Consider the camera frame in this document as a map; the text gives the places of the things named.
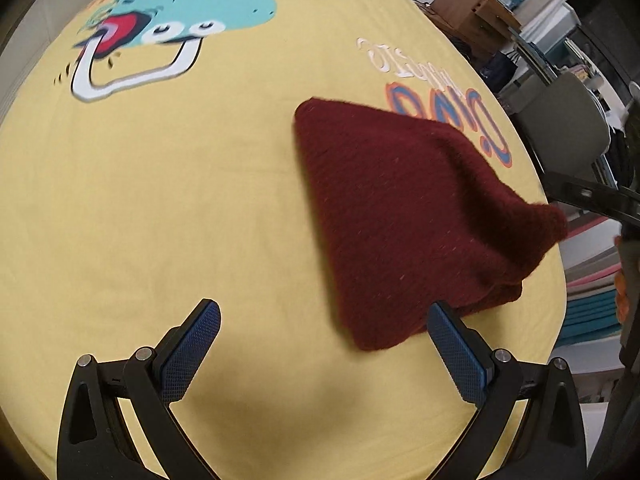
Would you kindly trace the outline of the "person's right hand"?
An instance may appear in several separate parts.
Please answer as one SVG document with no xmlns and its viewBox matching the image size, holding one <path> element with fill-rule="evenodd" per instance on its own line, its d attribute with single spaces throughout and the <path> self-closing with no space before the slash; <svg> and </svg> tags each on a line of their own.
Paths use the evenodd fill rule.
<svg viewBox="0 0 640 480">
<path fill-rule="evenodd" d="M 639 242 L 619 235 L 614 244 L 620 257 L 620 270 L 614 278 L 616 316 L 625 324 L 634 317 L 639 302 Z"/>
</svg>

